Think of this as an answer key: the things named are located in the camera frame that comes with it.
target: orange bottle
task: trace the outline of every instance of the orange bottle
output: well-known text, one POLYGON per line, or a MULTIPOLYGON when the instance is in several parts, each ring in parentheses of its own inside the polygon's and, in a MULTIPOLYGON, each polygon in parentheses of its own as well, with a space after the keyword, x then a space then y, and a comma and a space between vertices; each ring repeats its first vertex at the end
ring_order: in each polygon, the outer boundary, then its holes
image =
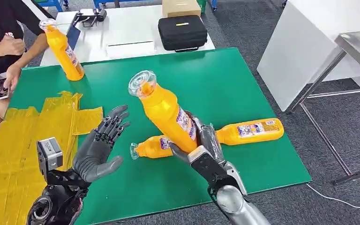
POLYGON ((169 146, 170 140, 165 136, 153 136, 140 144, 130 144, 130 155, 132 159, 139 157, 162 158, 172 155, 169 146))
POLYGON ((56 21, 54 19, 41 21, 39 26, 45 31, 47 43, 61 64, 67 79, 71 81, 81 80, 84 75, 83 68, 68 45, 67 36, 57 29, 56 21))
MULTIPOLYGON (((254 120, 224 126, 216 131, 221 144, 236 145, 276 140, 284 135, 284 127, 277 118, 254 120)), ((130 145, 132 159, 138 157, 162 158, 172 156, 170 140, 161 136, 153 136, 140 144, 130 145)))
POLYGON ((157 84, 152 71, 141 71, 129 82, 129 93, 139 97, 147 117, 185 152, 196 149, 196 127, 177 104, 175 94, 157 84))
POLYGON ((226 145, 276 140, 284 135, 284 127, 277 118, 254 120, 224 126, 216 131, 217 139, 226 145))

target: robotic arm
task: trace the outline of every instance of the robotic arm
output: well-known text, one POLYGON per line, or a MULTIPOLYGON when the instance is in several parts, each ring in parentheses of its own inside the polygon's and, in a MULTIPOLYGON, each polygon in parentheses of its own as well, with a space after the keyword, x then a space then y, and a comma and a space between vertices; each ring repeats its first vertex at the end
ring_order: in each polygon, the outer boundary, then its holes
POLYGON ((123 159, 115 156, 107 162, 115 141, 129 126, 122 123, 128 116, 126 105, 114 108, 99 126, 82 142, 73 167, 65 172, 56 170, 62 166, 62 152, 56 139, 37 142, 39 168, 47 186, 33 203, 27 225, 71 225, 78 218, 83 198, 95 180, 104 177, 120 166, 123 159))
POLYGON ((208 194, 233 225, 270 225, 255 205, 245 199, 247 192, 235 166, 225 161, 215 130, 191 115, 199 136, 191 153, 171 143, 173 155, 191 165, 208 182, 208 194))

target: black shirt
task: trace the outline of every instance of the black shirt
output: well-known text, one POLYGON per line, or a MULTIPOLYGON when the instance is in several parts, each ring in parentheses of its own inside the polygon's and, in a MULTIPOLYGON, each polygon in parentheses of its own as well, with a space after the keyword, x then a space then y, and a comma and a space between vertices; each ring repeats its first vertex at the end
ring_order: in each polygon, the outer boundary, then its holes
MULTIPOLYGON (((17 21, 25 24, 35 35, 39 35, 44 32, 39 27, 40 19, 46 18, 53 17, 33 0, 0 0, 0 41, 5 34, 23 39, 24 33, 17 21)), ((20 57, 1 56, 0 74, 6 72, 8 67, 20 57)))

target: green table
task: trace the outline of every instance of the green table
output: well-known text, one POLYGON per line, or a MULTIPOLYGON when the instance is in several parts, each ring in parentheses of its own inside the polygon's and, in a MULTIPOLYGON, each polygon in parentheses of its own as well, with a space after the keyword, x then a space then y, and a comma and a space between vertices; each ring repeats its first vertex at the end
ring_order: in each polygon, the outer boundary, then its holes
MULTIPOLYGON (((145 116, 139 99, 128 93, 128 82, 137 72, 154 71, 158 83, 175 93, 184 109, 205 123, 212 122, 216 129, 275 117, 236 48, 85 63, 83 67, 86 76, 78 82, 68 81, 59 66, 25 69, 9 105, 35 106, 40 111, 46 97, 62 90, 82 93, 81 109, 103 106, 105 115, 117 105, 129 105, 132 124, 111 154, 123 156, 124 162, 118 171, 91 185, 77 225, 210 202, 207 182, 177 158, 131 159, 132 142, 161 134, 145 116)), ((223 145, 223 152, 239 170, 249 194, 311 181, 286 134, 276 141, 223 145)))

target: product label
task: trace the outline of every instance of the product label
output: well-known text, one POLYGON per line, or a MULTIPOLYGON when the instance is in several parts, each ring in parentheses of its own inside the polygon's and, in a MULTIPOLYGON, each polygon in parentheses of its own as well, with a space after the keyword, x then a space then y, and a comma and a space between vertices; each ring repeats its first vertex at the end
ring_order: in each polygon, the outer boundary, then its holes
POLYGON ((266 124, 267 125, 273 125, 273 124, 275 124, 275 122, 273 120, 268 120, 268 121, 266 121, 266 124))
POLYGON ((67 46, 66 48, 66 54, 68 55, 68 57, 71 60, 72 65, 75 66, 76 70, 78 71, 79 74, 83 73, 83 68, 81 66, 81 64, 78 62, 78 60, 76 59, 76 56, 74 54, 74 51, 72 51, 70 46, 67 46))
POLYGON ((161 149, 169 149, 170 148, 170 140, 166 137, 160 138, 159 142, 161 143, 161 149))
POLYGON ((246 124, 238 126, 237 129, 240 137, 249 137, 252 135, 264 134, 264 128, 262 123, 246 124))
POLYGON ((184 112, 184 110, 179 106, 179 113, 177 114, 176 122, 183 128, 184 131, 187 131, 188 135, 192 140, 195 140, 196 137, 196 127, 192 122, 191 118, 184 112))

